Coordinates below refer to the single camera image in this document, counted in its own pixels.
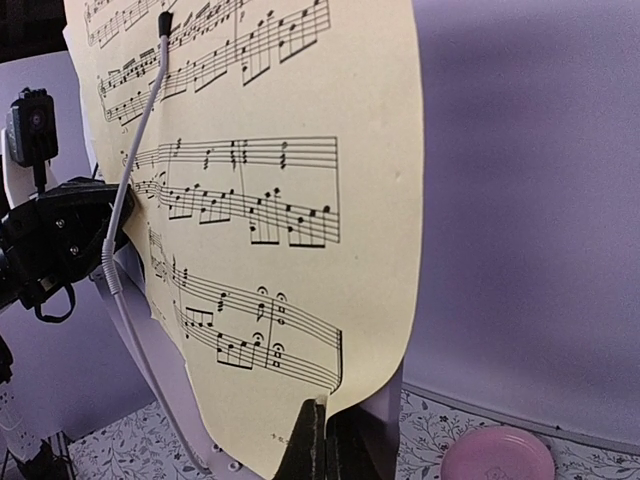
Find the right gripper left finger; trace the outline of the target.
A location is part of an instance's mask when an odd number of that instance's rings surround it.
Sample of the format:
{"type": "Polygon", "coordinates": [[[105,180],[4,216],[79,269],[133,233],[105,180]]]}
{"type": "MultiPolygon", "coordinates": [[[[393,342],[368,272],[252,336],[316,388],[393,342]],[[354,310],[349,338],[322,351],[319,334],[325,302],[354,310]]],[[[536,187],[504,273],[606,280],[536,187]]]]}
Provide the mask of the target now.
{"type": "Polygon", "coordinates": [[[321,480],[326,474],[326,407],[319,399],[305,400],[289,443],[274,474],[276,480],[321,480]]]}

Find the yellow sheet music page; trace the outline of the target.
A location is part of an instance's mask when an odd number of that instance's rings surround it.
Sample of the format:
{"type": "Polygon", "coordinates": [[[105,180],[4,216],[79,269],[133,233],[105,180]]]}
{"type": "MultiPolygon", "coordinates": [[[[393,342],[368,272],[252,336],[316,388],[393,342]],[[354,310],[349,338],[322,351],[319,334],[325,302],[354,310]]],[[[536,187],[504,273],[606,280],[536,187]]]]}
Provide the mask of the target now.
{"type": "Polygon", "coordinates": [[[401,364],[418,290],[423,98],[408,1],[69,1],[107,181],[201,419],[277,471],[302,403],[401,364]]]}

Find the white perforated music stand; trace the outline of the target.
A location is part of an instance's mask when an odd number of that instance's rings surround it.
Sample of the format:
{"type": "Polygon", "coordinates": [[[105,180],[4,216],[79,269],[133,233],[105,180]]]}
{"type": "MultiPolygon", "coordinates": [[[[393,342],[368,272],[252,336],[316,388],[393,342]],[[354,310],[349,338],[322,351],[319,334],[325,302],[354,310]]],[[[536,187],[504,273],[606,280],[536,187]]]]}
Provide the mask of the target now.
{"type": "MultiPolygon", "coordinates": [[[[72,158],[55,171],[60,176],[72,176],[93,168],[95,161],[91,154],[85,152],[87,147],[82,139],[84,127],[81,125],[83,114],[79,86],[69,53],[61,51],[2,63],[2,116],[6,115],[19,90],[26,86],[46,88],[50,94],[59,95],[58,118],[62,121],[59,131],[64,140],[72,142],[70,147],[63,147],[61,151],[69,153],[72,158]]],[[[184,433],[187,446],[202,465],[210,468],[212,475],[218,479],[257,479],[259,476],[246,466],[232,472],[230,468],[238,462],[208,434],[197,409],[184,359],[161,324],[151,318],[140,260],[131,247],[123,249],[122,258],[124,263],[118,268],[132,328],[139,336],[141,351],[147,356],[151,372],[160,386],[156,396],[165,398],[168,406],[175,410],[177,427],[184,433]]],[[[400,444],[402,373],[403,368],[399,367],[375,394],[346,411],[355,423],[373,468],[371,474],[362,468],[348,473],[348,479],[395,477],[400,444]]]]}

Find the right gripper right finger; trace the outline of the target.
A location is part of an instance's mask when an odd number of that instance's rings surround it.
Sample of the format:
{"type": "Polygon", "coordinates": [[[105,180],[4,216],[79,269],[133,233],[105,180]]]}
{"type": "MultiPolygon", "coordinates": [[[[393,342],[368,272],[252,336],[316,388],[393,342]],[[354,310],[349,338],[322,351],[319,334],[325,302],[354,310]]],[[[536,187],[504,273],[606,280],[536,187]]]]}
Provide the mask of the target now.
{"type": "Polygon", "coordinates": [[[351,407],[330,417],[326,427],[325,478],[329,480],[380,480],[362,429],[371,415],[351,407]]]}

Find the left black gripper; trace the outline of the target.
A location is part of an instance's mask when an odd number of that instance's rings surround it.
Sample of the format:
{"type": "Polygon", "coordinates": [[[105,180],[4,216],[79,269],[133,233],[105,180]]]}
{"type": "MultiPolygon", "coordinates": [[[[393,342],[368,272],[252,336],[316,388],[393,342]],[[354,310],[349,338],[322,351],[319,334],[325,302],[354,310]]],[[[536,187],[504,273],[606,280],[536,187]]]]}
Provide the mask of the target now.
{"type": "Polygon", "coordinates": [[[1,308],[15,302],[39,320],[66,320],[76,306],[73,284],[102,262],[118,186],[75,177],[8,211],[1,220],[1,308]],[[69,310],[45,314],[59,290],[69,310]]]}

